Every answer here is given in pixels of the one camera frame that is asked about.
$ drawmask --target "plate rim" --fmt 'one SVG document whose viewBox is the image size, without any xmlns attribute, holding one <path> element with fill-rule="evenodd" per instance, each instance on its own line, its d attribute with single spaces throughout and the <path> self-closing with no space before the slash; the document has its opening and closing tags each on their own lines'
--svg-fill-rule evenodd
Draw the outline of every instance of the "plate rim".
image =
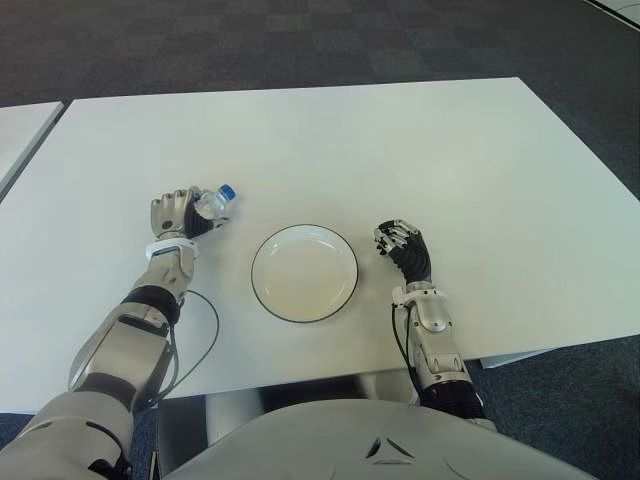
<svg viewBox="0 0 640 480">
<path fill-rule="evenodd" d="M 283 232 L 284 230 L 288 230 L 290 228 L 295 228 L 295 227 L 316 227 L 316 228 L 322 228 L 324 230 L 328 230 L 331 233 L 334 233 L 335 235 L 337 235 L 338 237 L 340 237 L 342 239 L 342 241 L 345 243 L 345 245 L 347 245 L 347 247 L 349 248 L 349 251 L 351 252 L 351 255 L 353 255 L 353 261 L 356 264 L 356 278 L 355 281 L 353 282 L 353 288 L 351 289 L 351 292 L 349 292 L 349 296 L 345 299 L 345 301 L 342 303 L 342 305 L 340 305 L 340 307 L 338 307 L 337 309 L 335 309 L 333 312 L 329 313 L 328 315 L 325 315 L 324 317 L 321 318 L 317 318 L 315 320 L 291 320 L 289 318 L 285 318 L 282 317 L 280 315 L 278 315 L 277 313 L 274 313 L 273 311 L 271 311 L 271 309 L 269 307 L 267 307 L 263 302 L 262 299 L 260 298 L 260 295 L 258 295 L 258 292 L 256 291 L 256 286 L 255 283 L 253 282 L 253 268 L 254 265 L 256 263 L 256 258 L 258 258 L 258 253 L 260 253 L 260 250 L 262 250 L 262 247 L 264 247 L 264 245 L 271 240 L 273 237 L 275 237 L 278 233 Z M 267 312 L 269 312 L 271 315 L 273 315 L 276 318 L 279 318 L 280 320 L 284 320 L 285 322 L 289 322 L 289 323 L 296 323 L 296 324 L 307 324 L 307 323 L 316 323 L 319 322 L 321 320 L 325 320 L 333 315 L 335 315 L 336 313 L 338 313 L 340 310 L 342 310 L 344 308 L 344 306 L 349 303 L 349 300 L 351 300 L 351 297 L 353 296 L 353 292 L 356 291 L 356 287 L 358 286 L 358 280 L 360 279 L 360 265 L 358 265 L 358 257 L 356 257 L 356 253 L 353 251 L 353 247 L 351 246 L 351 244 L 347 241 L 346 238 L 344 238 L 342 235 L 340 235 L 338 232 L 336 232 L 335 230 L 328 228 L 328 227 L 324 227 L 322 225 L 316 225 L 315 223 L 296 223 L 294 225 L 289 225 L 286 227 L 283 227 L 279 230 L 276 230 L 275 232 L 273 232 L 271 235 L 269 235 L 258 247 L 258 249 L 256 250 L 256 253 L 253 255 L 253 260 L 251 261 L 251 289 L 253 290 L 253 294 L 255 295 L 255 297 L 258 299 L 258 302 L 260 302 L 260 305 L 262 305 L 262 308 L 264 308 Z"/>
</svg>

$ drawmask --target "white table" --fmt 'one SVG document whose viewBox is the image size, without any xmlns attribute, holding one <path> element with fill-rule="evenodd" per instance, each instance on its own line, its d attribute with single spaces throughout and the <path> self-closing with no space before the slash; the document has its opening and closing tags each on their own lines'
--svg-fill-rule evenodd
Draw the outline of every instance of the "white table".
<svg viewBox="0 0 640 480">
<path fill-rule="evenodd" d="M 0 199 L 60 110 L 60 102 L 0 108 Z"/>
<path fill-rule="evenodd" d="M 200 240 L 193 288 L 222 318 L 176 396 L 402 366 L 401 276 L 372 230 L 418 225 L 467 359 L 640 332 L 640 205 L 519 80 L 198 93 L 74 102 L 0 208 L 0 410 L 65 388 L 77 349 L 145 269 L 149 202 L 227 182 L 233 222 Z M 253 255 L 296 223 L 335 229 L 359 261 L 350 302 L 295 325 L 251 289 Z M 186 368 L 206 308 L 177 328 Z"/>
</svg>

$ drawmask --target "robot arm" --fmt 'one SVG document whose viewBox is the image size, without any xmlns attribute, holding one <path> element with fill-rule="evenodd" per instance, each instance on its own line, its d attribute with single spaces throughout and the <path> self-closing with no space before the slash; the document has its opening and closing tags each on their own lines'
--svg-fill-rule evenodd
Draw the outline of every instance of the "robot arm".
<svg viewBox="0 0 640 480">
<path fill-rule="evenodd" d="M 215 223 L 195 211 L 196 188 L 151 204 L 149 265 L 73 361 L 69 391 L 0 452 L 0 478 L 124 479 L 134 411 L 154 404 L 170 364 L 167 341 L 193 277 L 190 240 Z"/>
<path fill-rule="evenodd" d="M 388 255 L 405 277 L 406 288 L 393 290 L 392 308 L 394 322 L 404 320 L 406 346 L 398 344 L 407 366 L 415 366 L 416 374 L 411 373 L 421 405 L 495 429 L 453 340 L 446 297 L 431 282 L 431 260 L 422 234 L 404 220 L 391 220 L 381 224 L 374 236 L 380 254 Z"/>
</svg>

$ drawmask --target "plastic bottle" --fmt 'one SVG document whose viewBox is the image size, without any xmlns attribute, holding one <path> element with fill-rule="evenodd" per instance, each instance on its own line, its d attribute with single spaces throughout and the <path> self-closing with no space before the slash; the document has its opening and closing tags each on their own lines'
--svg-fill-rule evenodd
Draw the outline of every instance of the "plastic bottle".
<svg viewBox="0 0 640 480">
<path fill-rule="evenodd" d="M 215 192 L 203 190 L 202 195 L 195 202 L 196 212 L 207 220 L 227 220 L 234 198 L 236 198 L 236 192 L 227 184 L 222 185 Z"/>
</svg>

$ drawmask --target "black joint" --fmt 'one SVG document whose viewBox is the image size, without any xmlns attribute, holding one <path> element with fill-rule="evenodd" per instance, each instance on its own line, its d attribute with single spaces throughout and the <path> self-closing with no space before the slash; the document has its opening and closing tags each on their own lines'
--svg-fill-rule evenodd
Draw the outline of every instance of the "black joint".
<svg viewBox="0 0 640 480">
<path fill-rule="evenodd" d="M 388 230 L 390 228 L 392 228 L 393 226 L 395 226 L 395 223 L 393 220 L 388 220 L 386 222 L 381 223 L 378 228 L 380 230 Z"/>
<path fill-rule="evenodd" d="M 162 313 L 170 325 L 178 323 L 180 305 L 168 290 L 155 285 L 145 285 L 129 292 L 121 303 L 141 303 Z"/>
<path fill-rule="evenodd" d="M 136 389 L 129 382 L 106 373 L 90 373 L 76 392 L 98 392 L 118 400 L 131 411 Z"/>
<path fill-rule="evenodd" d="M 452 380 L 435 383 L 422 391 L 420 404 L 456 417 L 487 418 L 471 382 Z"/>
<path fill-rule="evenodd" d="M 104 458 L 100 458 L 89 465 L 88 469 L 92 472 L 102 475 L 107 480 L 129 480 L 132 473 L 131 463 L 129 463 L 129 461 L 127 460 L 124 448 L 122 448 L 122 443 L 120 443 L 118 437 L 116 437 L 113 433 L 111 433 L 111 431 L 107 430 L 102 425 L 98 425 L 97 423 L 86 422 L 86 425 L 87 427 L 99 430 L 110 437 L 111 440 L 113 440 L 113 442 L 120 448 L 120 456 L 118 457 L 118 460 L 116 460 L 115 465 L 111 465 Z"/>
<path fill-rule="evenodd" d="M 156 327 L 152 323 L 145 322 L 141 318 L 132 317 L 130 315 L 121 315 L 118 318 L 118 321 L 120 323 L 124 323 L 125 325 L 129 325 L 130 327 L 137 328 L 139 330 L 143 330 L 145 332 L 149 332 L 163 338 L 166 338 L 167 334 L 169 333 L 169 325 L 167 325 L 166 323 L 163 323 L 159 327 Z"/>
<path fill-rule="evenodd" d="M 207 220 L 198 212 L 194 202 L 187 205 L 184 214 L 184 233 L 187 238 L 194 238 L 213 229 L 213 220 Z"/>
</svg>

